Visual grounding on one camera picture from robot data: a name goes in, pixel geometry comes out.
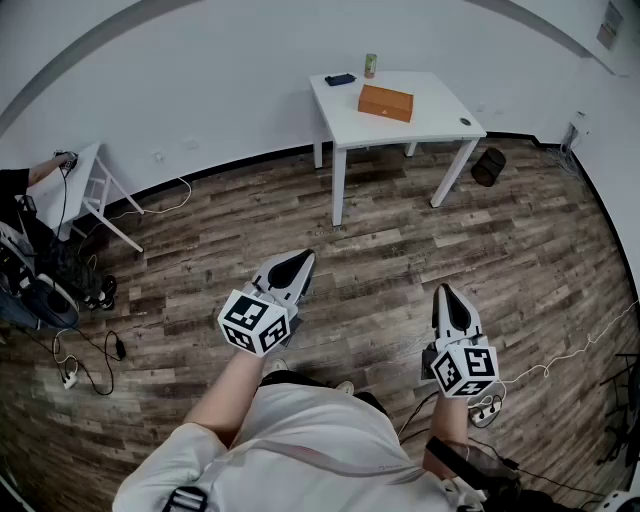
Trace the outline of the black tripod stand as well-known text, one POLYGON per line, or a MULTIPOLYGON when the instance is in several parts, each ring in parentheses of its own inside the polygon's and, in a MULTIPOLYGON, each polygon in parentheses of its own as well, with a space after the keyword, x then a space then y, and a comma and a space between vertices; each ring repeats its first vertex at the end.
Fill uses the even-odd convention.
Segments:
POLYGON ((607 454, 599 459, 596 464, 603 465, 613 462, 622 451, 627 448, 625 455, 625 466, 633 463, 633 450, 636 442, 633 437, 640 435, 640 353, 617 353, 616 357, 625 360, 625 368, 615 373, 611 377, 599 383, 599 386, 613 385, 615 406, 605 417, 621 413, 621 420, 618 426, 607 426, 606 433, 612 433, 615 437, 614 443, 607 454))

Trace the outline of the person's left forearm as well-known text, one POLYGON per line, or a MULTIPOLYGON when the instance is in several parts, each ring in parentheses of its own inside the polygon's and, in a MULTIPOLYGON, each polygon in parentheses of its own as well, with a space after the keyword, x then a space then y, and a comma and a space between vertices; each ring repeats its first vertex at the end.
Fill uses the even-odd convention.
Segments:
POLYGON ((196 405, 184 423, 213 432, 229 447, 238 434, 262 380, 266 360, 238 351, 196 405))

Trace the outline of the white folding table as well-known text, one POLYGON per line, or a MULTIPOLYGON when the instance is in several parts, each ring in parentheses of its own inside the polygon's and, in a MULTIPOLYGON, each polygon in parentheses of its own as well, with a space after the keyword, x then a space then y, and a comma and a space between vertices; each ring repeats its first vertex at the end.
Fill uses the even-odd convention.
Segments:
POLYGON ((62 241, 67 241, 72 231, 86 239, 87 234, 75 228, 73 222, 88 212, 100 225, 142 253, 139 244, 106 218, 107 200, 112 189, 120 192, 137 213, 143 215, 144 211, 102 161, 100 148, 100 142, 86 147, 79 153, 77 164, 68 176, 55 171, 31 189, 29 195, 36 206, 37 218, 62 241))

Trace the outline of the person's right forearm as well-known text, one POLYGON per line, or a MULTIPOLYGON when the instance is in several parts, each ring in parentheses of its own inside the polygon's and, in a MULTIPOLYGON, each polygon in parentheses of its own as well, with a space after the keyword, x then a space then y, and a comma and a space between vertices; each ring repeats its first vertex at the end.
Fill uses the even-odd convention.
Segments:
POLYGON ((447 398, 443 393, 438 394, 427 439, 432 438, 468 444, 468 402, 465 398, 447 398))

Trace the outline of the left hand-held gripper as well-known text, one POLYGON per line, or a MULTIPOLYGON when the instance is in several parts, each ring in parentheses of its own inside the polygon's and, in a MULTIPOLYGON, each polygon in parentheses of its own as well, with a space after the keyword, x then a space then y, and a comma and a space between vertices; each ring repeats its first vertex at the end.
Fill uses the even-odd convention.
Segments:
POLYGON ((285 346, 315 263, 311 249, 285 252, 258 269, 255 285, 246 282, 241 290, 234 289, 217 318, 226 342, 260 358, 285 346))

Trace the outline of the white square table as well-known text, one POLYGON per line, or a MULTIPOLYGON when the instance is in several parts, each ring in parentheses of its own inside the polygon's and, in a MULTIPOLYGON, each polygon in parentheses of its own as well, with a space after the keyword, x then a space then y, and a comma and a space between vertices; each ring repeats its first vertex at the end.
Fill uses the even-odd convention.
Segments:
POLYGON ((342 224, 347 153, 353 149, 404 143, 411 157, 419 143, 455 142, 459 148, 453 162, 430 200, 441 205, 464 165, 486 131, 455 94, 432 72, 382 71, 373 79, 357 76, 347 85, 331 87, 325 77, 309 78, 311 91, 326 130, 333 142, 332 224, 342 224), (400 91, 414 96, 409 123, 358 111, 364 85, 400 91), (471 121, 465 126, 459 118, 471 121))

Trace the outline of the white power strip black plugs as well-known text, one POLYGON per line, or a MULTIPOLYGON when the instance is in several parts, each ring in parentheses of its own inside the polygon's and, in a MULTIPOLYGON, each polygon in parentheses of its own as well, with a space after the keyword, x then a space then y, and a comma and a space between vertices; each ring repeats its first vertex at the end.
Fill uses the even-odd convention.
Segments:
POLYGON ((469 422, 475 428, 488 427, 502 410, 502 398, 493 395, 487 403, 479 403, 469 409, 469 422))

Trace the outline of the pair of black sneakers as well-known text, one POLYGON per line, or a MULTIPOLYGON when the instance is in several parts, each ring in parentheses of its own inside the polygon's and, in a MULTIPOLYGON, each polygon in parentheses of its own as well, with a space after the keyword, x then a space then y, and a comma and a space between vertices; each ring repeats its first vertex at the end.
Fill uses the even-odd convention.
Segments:
POLYGON ((117 281, 114 276, 107 275, 101 285, 100 292, 96 298, 87 297, 84 304, 90 310, 104 309, 112 310, 115 306, 115 294, 117 290, 117 281))

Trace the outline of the small white power strip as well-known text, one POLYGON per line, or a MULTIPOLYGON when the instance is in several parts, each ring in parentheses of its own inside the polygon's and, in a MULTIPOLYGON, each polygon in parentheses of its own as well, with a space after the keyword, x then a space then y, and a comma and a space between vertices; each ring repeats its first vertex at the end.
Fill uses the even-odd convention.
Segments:
POLYGON ((59 362, 58 366, 62 370, 63 387, 65 390, 70 390, 78 380, 79 361, 75 356, 69 355, 59 362))

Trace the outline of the orange wooden box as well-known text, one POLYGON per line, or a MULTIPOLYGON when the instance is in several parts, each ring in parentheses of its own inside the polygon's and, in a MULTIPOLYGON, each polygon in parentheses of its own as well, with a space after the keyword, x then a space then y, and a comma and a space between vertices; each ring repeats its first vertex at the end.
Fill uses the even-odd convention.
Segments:
POLYGON ((358 102, 360 100, 391 105, 406 105, 411 102, 414 106, 414 96, 412 94, 372 85, 364 85, 362 87, 358 102))

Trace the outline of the person's white shirt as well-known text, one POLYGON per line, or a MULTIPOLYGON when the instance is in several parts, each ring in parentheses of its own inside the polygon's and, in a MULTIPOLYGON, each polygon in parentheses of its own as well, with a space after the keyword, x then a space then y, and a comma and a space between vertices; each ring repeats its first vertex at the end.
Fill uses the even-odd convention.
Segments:
POLYGON ((259 389, 231 446, 195 423, 175 429, 113 511, 161 512, 183 486, 206 493, 206 512, 455 512, 459 498, 411 461, 380 411, 293 384, 259 389))

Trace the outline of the person's black shorts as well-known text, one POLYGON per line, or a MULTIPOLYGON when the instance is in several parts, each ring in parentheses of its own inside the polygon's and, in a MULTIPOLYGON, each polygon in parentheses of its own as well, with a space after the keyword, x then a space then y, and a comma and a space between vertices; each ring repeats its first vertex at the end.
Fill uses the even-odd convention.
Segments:
MULTIPOLYGON (((262 378, 259 386, 266 387, 270 385, 292 384, 308 387, 319 387, 329 389, 329 386, 319 381, 311 379, 301 373, 294 372, 292 370, 275 370, 268 373, 262 378)), ((351 395, 380 411, 383 415, 387 416, 387 412, 382 404, 369 392, 352 392, 351 395)))

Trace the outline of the wall poster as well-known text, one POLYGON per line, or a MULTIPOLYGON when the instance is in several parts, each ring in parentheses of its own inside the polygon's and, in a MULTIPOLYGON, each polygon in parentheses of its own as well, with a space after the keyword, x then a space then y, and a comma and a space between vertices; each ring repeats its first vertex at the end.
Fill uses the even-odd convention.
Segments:
POLYGON ((616 45, 623 20, 623 15, 616 5, 612 0, 607 0, 596 39, 608 51, 616 45))

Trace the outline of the black mesh waste bin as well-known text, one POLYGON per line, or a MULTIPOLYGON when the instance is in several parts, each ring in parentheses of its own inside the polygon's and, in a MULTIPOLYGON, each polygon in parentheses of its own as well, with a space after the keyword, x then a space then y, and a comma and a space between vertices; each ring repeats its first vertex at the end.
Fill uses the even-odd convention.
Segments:
POLYGON ((492 187, 505 165, 504 154, 497 148, 489 147, 471 168, 471 175, 478 184, 492 187))

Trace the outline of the white round floor device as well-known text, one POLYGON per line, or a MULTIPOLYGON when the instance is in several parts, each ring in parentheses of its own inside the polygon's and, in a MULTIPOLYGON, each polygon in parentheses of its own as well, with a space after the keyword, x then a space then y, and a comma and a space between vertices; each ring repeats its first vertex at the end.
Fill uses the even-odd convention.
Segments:
POLYGON ((53 328, 74 328, 79 322, 79 306, 69 293, 44 273, 21 292, 21 302, 41 322, 53 328))

